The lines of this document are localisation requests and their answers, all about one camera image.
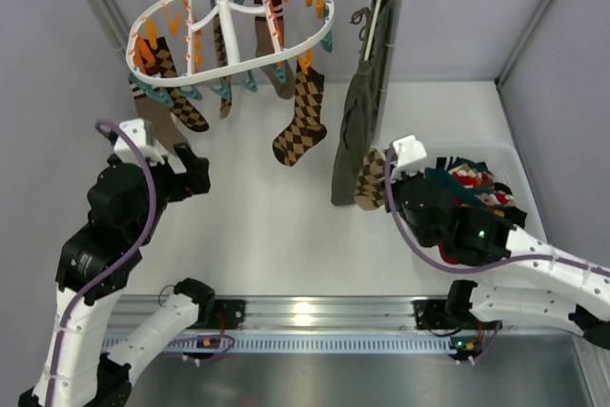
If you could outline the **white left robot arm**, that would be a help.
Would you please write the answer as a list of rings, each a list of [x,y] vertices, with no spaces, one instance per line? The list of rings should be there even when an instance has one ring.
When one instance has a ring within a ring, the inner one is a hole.
[[[115,152],[90,188],[87,223],[63,246],[56,274],[51,346],[21,406],[122,406],[144,369],[184,330],[205,324],[214,289],[178,282],[166,302],[125,341],[103,350],[112,311],[167,206],[211,187],[209,161],[186,143],[174,147],[185,170],[164,155],[129,161]]]

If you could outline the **large yellow brown argyle sock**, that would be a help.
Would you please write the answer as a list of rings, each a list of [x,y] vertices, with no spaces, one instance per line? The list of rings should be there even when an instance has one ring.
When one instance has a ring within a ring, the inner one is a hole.
[[[321,122],[325,76],[313,68],[296,67],[293,118],[273,140],[275,159],[287,167],[294,166],[306,152],[318,145],[327,135]]]

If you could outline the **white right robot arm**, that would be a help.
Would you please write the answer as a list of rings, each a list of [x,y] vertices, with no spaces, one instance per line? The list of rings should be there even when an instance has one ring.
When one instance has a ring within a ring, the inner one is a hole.
[[[459,205],[417,173],[385,179],[388,211],[409,248],[455,276],[449,314],[465,321],[528,321],[609,347],[609,270],[532,236],[490,210]]]

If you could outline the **beige brown argyle sock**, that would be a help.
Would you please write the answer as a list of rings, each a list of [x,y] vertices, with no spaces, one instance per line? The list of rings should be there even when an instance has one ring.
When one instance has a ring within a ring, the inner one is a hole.
[[[370,149],[358,173],[354,199],[363,211],[373,211],[386,203],[384,188],[385,156],[377,149]]]

